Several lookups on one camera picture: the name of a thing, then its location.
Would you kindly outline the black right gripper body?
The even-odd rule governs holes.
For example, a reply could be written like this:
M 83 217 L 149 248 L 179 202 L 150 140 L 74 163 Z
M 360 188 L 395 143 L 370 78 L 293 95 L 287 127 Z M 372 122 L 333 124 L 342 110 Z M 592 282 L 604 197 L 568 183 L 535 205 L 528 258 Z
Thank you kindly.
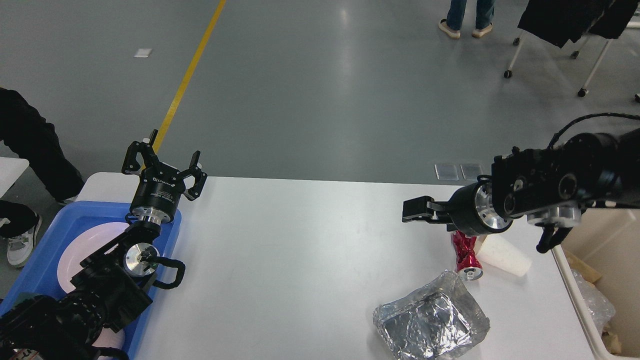
M 469 237 L 500 234 L 513 224 L 496 212 L 492 183 L 477 182 L 461 187 L 447 201 L 448 231 L 460 231 Z

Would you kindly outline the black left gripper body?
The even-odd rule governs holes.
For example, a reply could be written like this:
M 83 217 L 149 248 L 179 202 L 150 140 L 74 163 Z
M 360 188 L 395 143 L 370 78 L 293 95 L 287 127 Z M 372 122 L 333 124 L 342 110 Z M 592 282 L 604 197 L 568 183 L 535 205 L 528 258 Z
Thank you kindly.
M 141 217 L 152 214 L 161 223 L 171 223 L 185 191 L 179 170 L 143 170 L 130 205 L 130 213 Z

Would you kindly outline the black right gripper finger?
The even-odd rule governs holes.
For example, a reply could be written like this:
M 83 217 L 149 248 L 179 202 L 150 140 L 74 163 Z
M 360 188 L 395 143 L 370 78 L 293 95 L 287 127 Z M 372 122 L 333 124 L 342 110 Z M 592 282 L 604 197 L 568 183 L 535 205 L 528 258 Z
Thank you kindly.
M 430 196 L 405 200 L 402 204 L 402 223 L 452 224 L 447 205 L 448 202 L 436 201 Z

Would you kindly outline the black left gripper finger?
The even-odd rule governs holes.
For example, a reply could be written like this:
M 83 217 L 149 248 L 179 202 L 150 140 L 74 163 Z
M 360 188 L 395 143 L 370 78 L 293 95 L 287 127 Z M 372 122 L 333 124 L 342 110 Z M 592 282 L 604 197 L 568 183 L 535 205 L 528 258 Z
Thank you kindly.
M 195 150 L 190 158 L 189 166 L 173 175 L 173 183 L 176 184 L 176 189 L 181 190 L 180 193 L 189 201 L 194 201 L 201 196 L 208 178 L 208 174 L 199 166 L 200 157 L 201 151 Z M 185 185 L 185 179 L 187 178 L 193 178 L 191 187 L 186 187 Z
M 153 129 L 147 140 L 133 141 L 128 146 L 122 163 L 122 174 L 140 178 L 161 178 L 166 175 L 166 166 L 160 162 L 153 148 L 158 133 L 158 129 Z

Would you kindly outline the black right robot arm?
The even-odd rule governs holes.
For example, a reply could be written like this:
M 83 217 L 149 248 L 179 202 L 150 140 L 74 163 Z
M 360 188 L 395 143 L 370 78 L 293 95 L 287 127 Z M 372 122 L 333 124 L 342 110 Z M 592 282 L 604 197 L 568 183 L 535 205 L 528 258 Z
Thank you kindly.
M 490 174 L 460 187 L 447 201 L 430 196 L 405 200 L 403 223 L 443 224 L 467 236 L 501 234 L 525 217 L 542 229 L 536 246 L 546 253 L 561 244 L 590 208 L 638 209 L 640 131 L 616 136 L 583 132 L 562 145 L 572 126 L 597 117 L 638 121 L 637 114 L 597 112 L 578 117 L 556 132 L 546 148 L 512 148 L 494 157 Z

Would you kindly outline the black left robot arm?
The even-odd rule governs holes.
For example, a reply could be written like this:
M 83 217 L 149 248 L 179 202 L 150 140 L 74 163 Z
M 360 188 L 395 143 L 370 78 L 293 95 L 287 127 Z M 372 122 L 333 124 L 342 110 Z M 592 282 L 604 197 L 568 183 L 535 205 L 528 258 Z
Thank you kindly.
M 38 294 L 2 315 L 3 360 L 21 350 L 44 360 L 127 360 L 123 350 L 95 346 L 100 333 L 119 332 L 136 321 L 153 303 L 151 288 L 170 290 L 182 283 L 185 264 L 162 256 L 154 241 L 162 225 L 174 221 L 181 196 L 199 198 L 208 175 L 198 150 L 185 170 L 160 161 L 153 148 L 157 135 L 153 130 L 148 141 L 133 141 L 126 150 L 121 171 L 139 178 L 126 229 L 79 263 L 70 280 L 74 288 L 64 297 Z

